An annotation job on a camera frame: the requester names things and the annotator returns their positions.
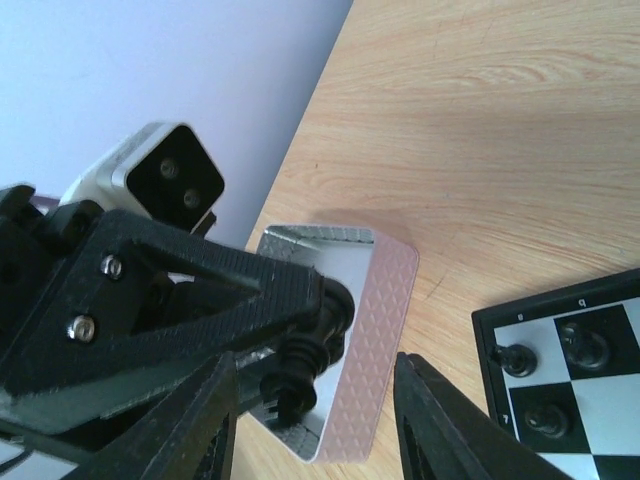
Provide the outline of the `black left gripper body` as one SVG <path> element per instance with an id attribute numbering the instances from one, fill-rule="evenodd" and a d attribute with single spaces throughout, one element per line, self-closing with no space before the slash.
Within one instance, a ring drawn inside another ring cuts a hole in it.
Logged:
<path id="1" fill-rule="evenodd" d="M 53 215 L 1 192 L 1 431 L 99 450 L 148 406 L 150 221 L 92 201 Z"/>

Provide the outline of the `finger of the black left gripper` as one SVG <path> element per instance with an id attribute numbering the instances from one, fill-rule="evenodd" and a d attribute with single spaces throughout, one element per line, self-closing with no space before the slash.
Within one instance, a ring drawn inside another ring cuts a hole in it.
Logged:
<path id="1" fill-rule="evenodd" d="M 149 221 L 150 296 L 142 311 L 150 338 L 148 402 L 206 358 L 257 349 L 319 311 L 324 278 L 314 269 Z"/>

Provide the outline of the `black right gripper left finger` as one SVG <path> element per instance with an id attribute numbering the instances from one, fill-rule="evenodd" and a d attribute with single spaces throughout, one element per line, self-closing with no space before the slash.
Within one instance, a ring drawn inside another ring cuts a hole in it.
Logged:
<path id="1" fill-rule="evenodd" d="M 76 479 L 228 479 L 238 385 L 234 355 L 208 359 L 133 427 L 74 470 Z"/>

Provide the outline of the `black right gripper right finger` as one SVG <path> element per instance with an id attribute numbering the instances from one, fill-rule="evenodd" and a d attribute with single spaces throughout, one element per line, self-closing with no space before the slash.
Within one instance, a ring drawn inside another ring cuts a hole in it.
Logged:
<path id="1" fill-rule="evenodd" d="M 393 402 L 406 479 L 567 479 L 418 354 L 397 354 Z"/>

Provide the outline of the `black chess pawn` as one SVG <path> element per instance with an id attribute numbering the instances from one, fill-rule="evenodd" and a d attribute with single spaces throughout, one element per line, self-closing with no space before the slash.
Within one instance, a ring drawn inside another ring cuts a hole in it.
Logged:
<path id="1" fill-rule="evenodd" d="M 527 409 L 524 422 L 532 431 L 552 439 L 565 436 L 570 429 L 568 415 L 555 404 L 539 404 Z"/>

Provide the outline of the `black chess queen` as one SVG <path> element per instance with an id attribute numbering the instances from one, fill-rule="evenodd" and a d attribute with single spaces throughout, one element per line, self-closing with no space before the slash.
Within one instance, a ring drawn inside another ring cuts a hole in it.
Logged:
<path id="1" fill-rule="evenodd" d="M 275 366 L 260 382 L 269 427 L 291 427 L 314 408 L 314 382 L 342 358 L 354 314 L 348 289 L 326 278 L 319 311 L 283 340 L 276 351 Z"/>

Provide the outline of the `black chess knight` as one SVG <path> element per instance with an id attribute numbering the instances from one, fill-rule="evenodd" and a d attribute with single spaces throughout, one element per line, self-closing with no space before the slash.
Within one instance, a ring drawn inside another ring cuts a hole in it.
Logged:
<path id="1" fill-rule="evenodd" d="M 596 371 L 604 368 L 609 362 L 609 345 L 596 332 L 570 322 L 560 327 L 559 337 L 565 358 L 570 365 Z"/>

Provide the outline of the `pink tin with black pieces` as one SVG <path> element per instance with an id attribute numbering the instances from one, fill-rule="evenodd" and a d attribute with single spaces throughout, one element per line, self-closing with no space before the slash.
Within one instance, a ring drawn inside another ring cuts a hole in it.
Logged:
<path id="1" fill-rule="evenodd" d="M 381 231 L 271 225 L 259 254 L 315 268 L 355 302 L 342 358 L 315 383 L 315 407 L 291 427 L 269 427 L 305 463 L 365 461 L 372 449 L 419 267 L 417 250 Z"/>

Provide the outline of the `black and silver chessboard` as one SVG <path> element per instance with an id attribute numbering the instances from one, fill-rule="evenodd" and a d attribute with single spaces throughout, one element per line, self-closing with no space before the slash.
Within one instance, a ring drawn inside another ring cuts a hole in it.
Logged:
<path id="1" fill-rule="evenodd" d="M 631 269 L 472 313 L 490 417 L 517 441 L 574 479 L 639 476 L 639 271 Z M 574 322 L 610 348 L 596 371 L 570 365 L 559 330 Z M 534 373 L 507 375 L 491 359 L 496 345 L 522 344 Z M 529 429 L 525 411 L 555 404 L 569 417 L 558 439 Z"/>

